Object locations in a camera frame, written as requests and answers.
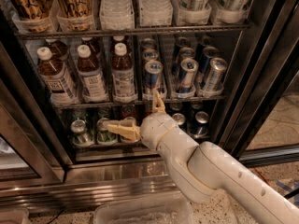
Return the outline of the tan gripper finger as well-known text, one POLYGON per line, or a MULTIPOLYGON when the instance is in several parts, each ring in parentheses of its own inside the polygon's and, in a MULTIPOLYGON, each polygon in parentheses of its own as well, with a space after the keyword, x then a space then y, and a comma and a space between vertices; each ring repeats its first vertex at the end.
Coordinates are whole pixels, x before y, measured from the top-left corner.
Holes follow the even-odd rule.
POLYGON ((164 101, 162 100, 160 93, 157 90, 153 91, 152 112, 153 113, 164 113, 165 112, 164 101))
POLYGON ((107 130, 130 140, 140 139, 140 127, 133 119, 110 120, 107 122, 107 130))

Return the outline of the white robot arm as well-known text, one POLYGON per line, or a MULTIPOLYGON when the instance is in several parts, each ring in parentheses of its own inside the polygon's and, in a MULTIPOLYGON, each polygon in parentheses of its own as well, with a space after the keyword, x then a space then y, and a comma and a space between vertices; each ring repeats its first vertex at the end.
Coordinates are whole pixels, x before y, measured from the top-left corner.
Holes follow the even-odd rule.
POLYGON ((129 119, 109 120, 105 127, 128 139, 137 139, 157 152, 179 190, 192 202, 202 203, 223 189, 260 224, 299 224, 299 209, 257 175, 210 143, 197 143, 165 112, 154 93, 152 113, 140 126, 129 119))

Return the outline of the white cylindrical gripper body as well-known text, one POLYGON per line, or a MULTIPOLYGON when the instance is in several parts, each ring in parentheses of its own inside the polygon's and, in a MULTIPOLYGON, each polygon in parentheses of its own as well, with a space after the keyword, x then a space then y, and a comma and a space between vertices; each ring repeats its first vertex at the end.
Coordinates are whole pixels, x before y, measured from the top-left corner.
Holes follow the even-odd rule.
POLYGON ((177 123, 168 114, 152 113, 142 121, 140 127, 141 142, 150 150, 155 150, 160 140, 177 127, 177 123))

